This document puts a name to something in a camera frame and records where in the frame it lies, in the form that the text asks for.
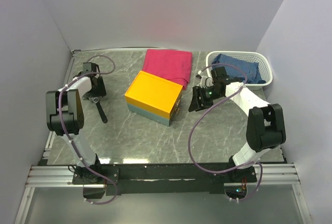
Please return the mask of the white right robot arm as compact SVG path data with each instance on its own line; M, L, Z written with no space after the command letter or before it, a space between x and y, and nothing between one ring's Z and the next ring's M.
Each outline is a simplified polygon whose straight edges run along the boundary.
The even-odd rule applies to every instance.
M226 169L231 181L238 182L245 176L245 169L257 163L267 151L286 141L283 109L270 104L246 87L245 79L230 77L221 66L211 70L209 86L194 86L189 112L204 110L209 113L221 103L233 101L247 115L246 143L233 155Z

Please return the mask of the orange drawer box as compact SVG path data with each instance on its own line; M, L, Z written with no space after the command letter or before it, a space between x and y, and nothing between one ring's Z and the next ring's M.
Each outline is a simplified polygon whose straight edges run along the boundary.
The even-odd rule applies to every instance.
M169 126L182 89L180 84L140 71L124 96L130 111Z

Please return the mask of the black adjustable wrench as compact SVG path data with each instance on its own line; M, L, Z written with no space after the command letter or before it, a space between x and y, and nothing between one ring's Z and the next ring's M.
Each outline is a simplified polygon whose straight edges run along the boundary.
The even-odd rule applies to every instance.
M105 114L105 112L104 112L104 110L103 110L103 108L101 106L100 98L99 97L92 97L90 99L90 101L93 102L96 105L98 113L99 113L99 115L101 117L102 122L103 123L107 123L108 122L108 118L107 118L107 116L106 116L106 114Z

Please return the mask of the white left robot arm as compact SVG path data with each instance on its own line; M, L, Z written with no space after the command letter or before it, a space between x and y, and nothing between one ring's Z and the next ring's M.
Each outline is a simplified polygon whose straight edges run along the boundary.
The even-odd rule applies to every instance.
M70 147L76 162L75 174L96 184L102 180L103 170L96 153L87 142L82 128L85 118L82 99L96 103L103 122L107 118L98 100L106 95L99 66L92 62L83 64L82 72L64 88L46 93L47 127Z

